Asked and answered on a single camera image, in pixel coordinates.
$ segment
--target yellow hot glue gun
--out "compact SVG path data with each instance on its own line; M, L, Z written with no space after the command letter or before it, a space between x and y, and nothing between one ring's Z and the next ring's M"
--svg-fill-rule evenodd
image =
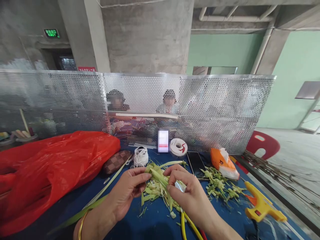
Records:
M282 212L275 209L272 202L269 201L255 186L250 182L241 178L246 185L246 188L254 197L248 196L250 202L254 205L254 208L246 208L245 213L249 219L260 222L266 215L270 214L276 221L285 222L287 217Z

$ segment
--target red plastic bag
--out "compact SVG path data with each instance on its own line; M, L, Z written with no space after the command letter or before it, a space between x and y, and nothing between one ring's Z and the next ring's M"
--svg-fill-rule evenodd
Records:
M78 131L0 152L0 236L19 232L120 150L103 132Z

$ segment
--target hand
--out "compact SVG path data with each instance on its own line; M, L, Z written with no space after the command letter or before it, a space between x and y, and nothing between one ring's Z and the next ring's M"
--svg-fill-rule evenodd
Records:
M108 195L116 221L127 214L133 198L139 197L146 188L150 173L144 173L146 168L139 167L125 171Z
M114 225L127 214L130 204L139 197L146 188L150 173L144 173L146 168L133 168L125 171L105 200L88 215L82 226L81 239L102 240ZM73 239L78 239L81 219L76 224Z
M182 207L194 224L204 230L211 239L242 239L218 215L199 180L194 175L178 164L167 168L163 175L170 175L167 190L171 197ZM182 181L187 186L184 193L174 186L176 180Z
M196 226L206 231L210 227L207 226L211 224L210 220L219 215L196 176L179 164L167 168L163 175L170 175L167 190L171 197L182 207ZM184 193L174 186L176 180L182 181L187 186Z

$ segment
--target blue tablecloth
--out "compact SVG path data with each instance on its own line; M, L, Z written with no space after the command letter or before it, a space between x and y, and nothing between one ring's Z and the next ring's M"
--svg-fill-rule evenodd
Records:
M132 152L134 149L134 147L128 146L123 146L121 148L121 150L130 150ZM156 149L148 149L148 154L149 157L157 164L176 160L170 153L158 154ZM209 166L210 155L208 153L203 153L202 158ZM242 172L242 170L238 167L237 170L241 177L255 185L250 178ZM120 176L121 174L105 191L103 196L110 192ZM54 239L57 236L56 234L48 236L47 233L71 216L78 213L104 187L104 181L105 178L99 175L93 181L67 194L32 225L25 230L10 236L8 239ZM202 181L201 184L205 189L208 182ZM238 186L245 187L244 182L239 180ZM254 233L255 230L251 220L246 217L244 212L244 209L248 207L247 199L244 196L241 196L240 199L241 201L239 204L229 202L231 208L227 207L221 201L216 201L216 199L213 199L211 202L218 214L233 229L235 229L243 239L245 239L246 232ZM176 222L180 222L180 215L177 214L175 219L168 217L167 215L169 215L169 211L165 207L161 198L154 202L148 201L144 206L147 206L145 214L138 217L143 209L141 207L141 198L134 199L125 218L116 224L105 239L182 239L181 228L176 224ZM310 239L289 217L288 222L305 240ZM270 226L265 224L260 225L259 228L260 237L263 240L274 239L272 237L273 235ZM188 240L197 239L189 226L186 226L186 235ZM291 233L291 239L298 240L293 233Z

